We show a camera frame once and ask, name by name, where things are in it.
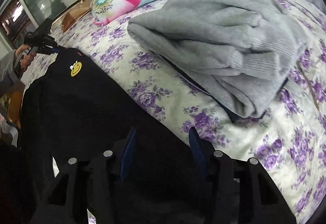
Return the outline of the grey sleeved left forearm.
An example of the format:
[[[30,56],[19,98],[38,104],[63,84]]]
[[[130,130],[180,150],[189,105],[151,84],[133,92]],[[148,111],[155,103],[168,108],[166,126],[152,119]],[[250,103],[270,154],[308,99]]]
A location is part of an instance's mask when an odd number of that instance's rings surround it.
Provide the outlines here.
[[[22,71],[25,70],[26,66],[23,64],[23,59],[19,60],[20,71],[17,74],[15,72],[15,62],[17,57],[25,50],[21,46],[18,50],[13,50],[10,53],[7,53],[3,58],[1,58],[1,83],[0,83],[0,93],[1,97],[9,91],[21,78]]]

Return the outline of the person's left hand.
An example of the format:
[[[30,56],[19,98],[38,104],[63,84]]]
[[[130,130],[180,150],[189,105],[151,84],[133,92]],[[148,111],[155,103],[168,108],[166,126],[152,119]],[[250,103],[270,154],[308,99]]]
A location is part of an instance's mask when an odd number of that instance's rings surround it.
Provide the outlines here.
[[[26,71],[33,62],[35,56],[36,53],[32,53],[32,48],[29,45],[21,45],[15,51],[14,69],[17,72]]]

